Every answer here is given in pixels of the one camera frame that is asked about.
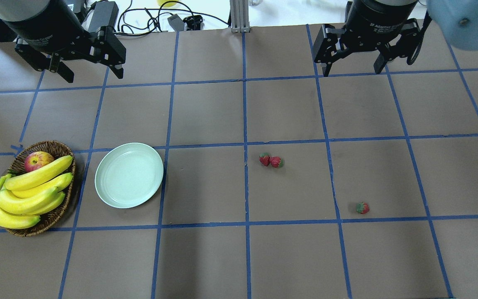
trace plate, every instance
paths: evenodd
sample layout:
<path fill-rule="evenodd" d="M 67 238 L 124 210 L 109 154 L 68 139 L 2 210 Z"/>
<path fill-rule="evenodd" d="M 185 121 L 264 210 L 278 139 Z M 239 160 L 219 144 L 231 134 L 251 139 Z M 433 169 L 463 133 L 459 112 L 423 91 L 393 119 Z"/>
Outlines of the plate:
<path fill-rule="evenodd" d="M 110 151 L 95 173 L 95 191 L 114 208 L 139 206 L 156 193 L 163 178 L 163 162 L 154 148 L 132 142 Z"/>

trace round light green plate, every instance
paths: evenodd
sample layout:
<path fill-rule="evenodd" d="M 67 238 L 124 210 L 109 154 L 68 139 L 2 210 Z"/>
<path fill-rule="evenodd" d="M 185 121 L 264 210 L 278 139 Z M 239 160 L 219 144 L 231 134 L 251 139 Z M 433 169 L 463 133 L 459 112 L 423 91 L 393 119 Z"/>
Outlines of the round light green plate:
<path fill-rule="evenodd" d="M 154 148 L 138 142 L 114 148 L 99 163 L 95 190 L 114 208 L 132 208 L 149 200 L 163 178 L 163 162 Z"/>

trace screw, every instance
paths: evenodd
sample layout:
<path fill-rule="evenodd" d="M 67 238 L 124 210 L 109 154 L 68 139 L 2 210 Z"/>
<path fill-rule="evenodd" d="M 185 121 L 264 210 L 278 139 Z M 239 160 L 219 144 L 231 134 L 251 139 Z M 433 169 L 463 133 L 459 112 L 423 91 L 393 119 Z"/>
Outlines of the screw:
<path fill-rule="evenodd" d="M 464 26 L 464 25 L 466 25 L 466 24 L 469 23 L 469 22 L 470 22 L 470 19 L 468 19 L 468 18 L 465 17 L 465 18 L 463 18 L 462 20 L 460 20 L 460 21 L 458 22 L 458 24 L 461 25 L 461 26 Z"/>

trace metal bracket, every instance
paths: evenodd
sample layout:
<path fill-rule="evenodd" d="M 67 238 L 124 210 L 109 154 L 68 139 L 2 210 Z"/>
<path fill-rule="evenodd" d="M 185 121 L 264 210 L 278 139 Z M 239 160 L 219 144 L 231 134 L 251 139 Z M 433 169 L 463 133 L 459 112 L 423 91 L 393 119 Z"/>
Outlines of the metal bracket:
<path fill-rule="evenodd" d="M 248 0 L 230 0 L 232 32 L 250 32 Z"/>

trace yellow banana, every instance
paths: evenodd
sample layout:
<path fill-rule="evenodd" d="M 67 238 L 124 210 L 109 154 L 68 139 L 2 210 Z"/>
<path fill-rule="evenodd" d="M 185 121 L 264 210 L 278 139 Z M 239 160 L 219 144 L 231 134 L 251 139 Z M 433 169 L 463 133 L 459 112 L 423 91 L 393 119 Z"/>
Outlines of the yellow banana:
<path fill-rule="evenodd" d="M 49 188 L 26 199 L 15 197 L 9 190 L 0 191 L 0 208 L 12 214 L 29 214 L 43 208 L 57 196 L 56 187 Z"/>
<path fill-rule="evenodd" d="M 0 190 L 5 180 L 10 178 L 10 174 L 0 178 Z M 0 208 L 0 226 L 11 229 L 23 229 L 36 225 L 40 221 L 40 216 L 19 216 L 9 214 Z"/>
<path fill-rule="evenodd" d="M 51 210 L 54 210 L 56 207 L 60 206 L 60 204 L 64 201 L 64 197 L 66 197 L 66 193 L 64 192 L 58 192 L 56 195 L 56 198 L 47 204 L 47 206 L 44 206 L 43 208 L 39 208 L 38 210 L 32 211 L 29 214 L 31 215 L 42 215 L 47 212 L 50 212 Z"/>
<path fill-rule="evenodd" d="M 19 197 L 21 199 L 26 199 L 27 197 L 34 196 L 51 187 L 56 187 L 57 191 L 62 191 L 70 185 L 72 179 L 73 179 L 72 173 L 68 172 L 66 174 L 61 174 L 57 176 L 56 178 L 53 178 L 49 182 L 45 182 L 41 184 L 40 186 L 36 186 L 34 188 L 21 190 L 21 191 L 13 190 L 12 193 L 16 197 Z"/>
<path fill-rule="evenodd" d="M 12 191 L 21 191 L 39 186 L 61 174 L 71 165 L 72 160 L 73 157 L 67 155 L 32 172 L 9 178 L 5 182 L 5 188 Z"/>

